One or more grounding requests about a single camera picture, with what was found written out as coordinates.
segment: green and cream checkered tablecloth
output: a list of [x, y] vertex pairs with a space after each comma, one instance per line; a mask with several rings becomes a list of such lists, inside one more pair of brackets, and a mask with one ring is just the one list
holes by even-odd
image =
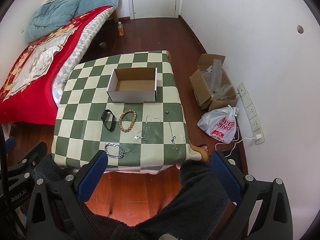
[[[71, 72], [58, 109], [52, 143], [54, 161], [61, 167], [79, 169], [99, 149], [103, 150], [106, 142], [117, 143], [125, 151], [132, 150], [121, 159], [109, 157], [107, 171], [158, 173], [185, 160], [200, 160], [201, 154], [193, 151], [189, 145], [187, 125], [168, 55], [167, 51], [141, 52], [77, 65]], [[157, 68], [155, 103], [113, 103], [108, 98], [106, 87], [113, 69], [128, 67]], [[100, 119], [105, 109], [110, 109], [116, 120], [123, 111], [135, 110], [137, 120], [133, 129], [124, 133], [117, 121], [115, 130], [109, 132]], [[179, 152], [171, 145], [171, 131], [165, 111], [169, 111]], [[148, 129], [145, 135], [148, 140], [134, 139], [142, 130], [148, 115], [159, 118], [152, 119], [151, 131]], [[127, 114], [122, 122], [123, 127], [129, 127], [131, 120], [132, 114]], [[118, 155], [120, 150], [108, 147], [108, 151]]]

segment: orange liquid bottle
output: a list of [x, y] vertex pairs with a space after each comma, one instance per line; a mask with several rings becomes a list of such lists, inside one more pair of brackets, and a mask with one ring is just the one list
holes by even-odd
[[118, 23], [118, 30], [119, 30], [119, 35], [123, 36], [124, 35], [124, 31], [123, 31], [123, 25], [121, 22]]

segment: wooden bed frame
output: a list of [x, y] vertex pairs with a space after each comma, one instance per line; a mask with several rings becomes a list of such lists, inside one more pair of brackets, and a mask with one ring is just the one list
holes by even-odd
[[115, 9], [112, 13], [113, 15], [113, 19], [115, 20], [115, 23], [119, 22], [119, 18], [118, 18], [118, 13], [117, 13], [117, 9]]

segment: silver necklace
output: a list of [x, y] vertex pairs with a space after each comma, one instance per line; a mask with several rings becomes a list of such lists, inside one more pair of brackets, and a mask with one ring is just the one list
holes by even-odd
[[[117, 148], [121, 149], [120, 155], [112, 155], [112, 154], [110, 154], [110, 153], [108, 152], [108, 149], [107, 149], [108, 146], [113, 146], [113, 147], [117, 147]], [[116, 158], [116, 159], [121, 159], [121, 158], [124, 157], [124, 154], [129, 153], [129, 152], [132, 152], [132, 150], [130, 150], [130, 151], [128, 151], [128, 152], [125, 152], [124, 149], [123, 149], [120, 145], [118, 145], [118, 144], [116, 144], [116, 143], [106, 143], [105, 146], [104, 146], [104, 151], [107, 153], [107, 155], [108, 155], [109, 157], [111, 157], [111, 158]]]
[[141, 139], [141, 140], [145, 140], [145, 141], [146, 141], [146, 140], [150, 140], [150, 141], [151, 141], [151, 139], [148, 139], [148, 138], [146, 137], [146, 133], [147, 133], [147, 130], [148, 130], [148, 118], [150, 118], [150, 122], [149, 122], [149, 132], [156, 132], [156, 131], [157, 131], [157, 129], [158, 129], [159, 125], [160, 125], [160, 122], [158, 123], [156, 129], [155, 129], [154, 131], [151, 131], [151, 129], [150, 129], [151, 121], [152, 121], [152, 119], [159, 119], [159, 120], [161, 121], [161, 119], [160, 119], [160, 118], [155, 118], [155, 117], [153, 117], [152, 115], [148, 115], [148, 116], [146, 117], [146, 123], [145, 123], [145, 125], [143, 126], [142, 130], [140, 131], [140, 132], [141, 132], [141, 136], [138, 136], [138, 133], [140, 133], [140, 132], [137, 132], [137, 135], [134, 137], [136, 140]]
[[170, 122], [169, 111], [165, 111], [164, 113], [165, 113], [165, 116], [166, 116], [167, 119], [168, 119], [169, 126], [170, 126], [170, 132], [171, 132], [171, 137], [172, 137], [172, 139], [171, 139], [171, 144], [172, 144], [173, 150], [175, 150], [176, 152], [179, 152], [178, 148], [176, 147], [175, 141], [174, 141], [174, 139], [176, 138], [176, 136], [173, 135], [173, 133], [172, 133], [172, 127], [171, 127], [171, 122]]

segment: open white box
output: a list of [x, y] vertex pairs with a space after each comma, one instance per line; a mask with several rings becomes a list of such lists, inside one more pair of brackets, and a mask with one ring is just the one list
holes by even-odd
[[157, 68], [136, 67], [113, 70], [107, 94], [112, 102], [155, 102]]

